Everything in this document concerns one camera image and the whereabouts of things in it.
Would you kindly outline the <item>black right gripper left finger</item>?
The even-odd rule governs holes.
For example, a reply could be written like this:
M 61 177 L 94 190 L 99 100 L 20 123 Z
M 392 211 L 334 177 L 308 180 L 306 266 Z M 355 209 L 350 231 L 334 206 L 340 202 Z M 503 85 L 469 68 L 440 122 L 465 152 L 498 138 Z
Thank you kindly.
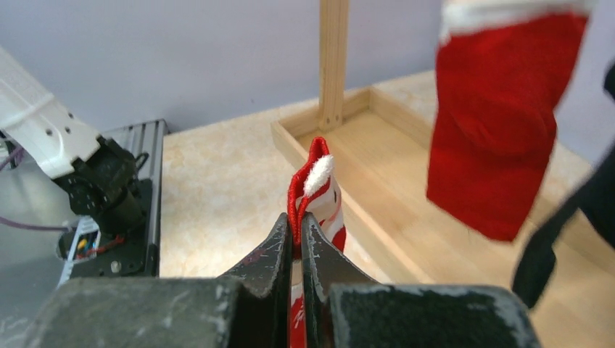
M 287 347 L 292 232 L 267 237 L 215 278 L 81 278 L 61 286 L 26 347 Z

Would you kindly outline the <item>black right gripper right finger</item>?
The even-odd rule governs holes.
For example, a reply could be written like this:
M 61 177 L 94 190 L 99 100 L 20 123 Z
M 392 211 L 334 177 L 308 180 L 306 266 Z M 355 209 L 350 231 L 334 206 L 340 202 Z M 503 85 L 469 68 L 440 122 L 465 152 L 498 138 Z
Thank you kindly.
M 308 347 L 539 347 L 525 306 L 498 286 L 379 283 L 302 219 Z

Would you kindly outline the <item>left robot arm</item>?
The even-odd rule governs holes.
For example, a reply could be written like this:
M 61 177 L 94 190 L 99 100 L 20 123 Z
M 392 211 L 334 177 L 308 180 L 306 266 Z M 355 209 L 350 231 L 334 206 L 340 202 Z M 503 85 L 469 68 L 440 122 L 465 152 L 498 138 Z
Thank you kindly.
M 81 122 L 6 50 L 1 50 L 1 131 L 69 196 L 71 210 L 101 232 L 124 235 L 146 213 L 136 198 L 136 158 Z

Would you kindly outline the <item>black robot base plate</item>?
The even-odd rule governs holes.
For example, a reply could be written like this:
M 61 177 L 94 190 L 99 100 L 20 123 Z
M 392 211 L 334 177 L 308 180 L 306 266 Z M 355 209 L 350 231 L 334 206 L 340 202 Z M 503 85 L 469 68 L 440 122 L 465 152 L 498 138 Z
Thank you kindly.
M 97 256 L 77 264 L 71 279 L 159 275 L 160 193 L 150 179 L 139 181 L 138 188 L 137 200 L 146 215 L 145 221 L 128 233 L 112 235 L 100 231 Z

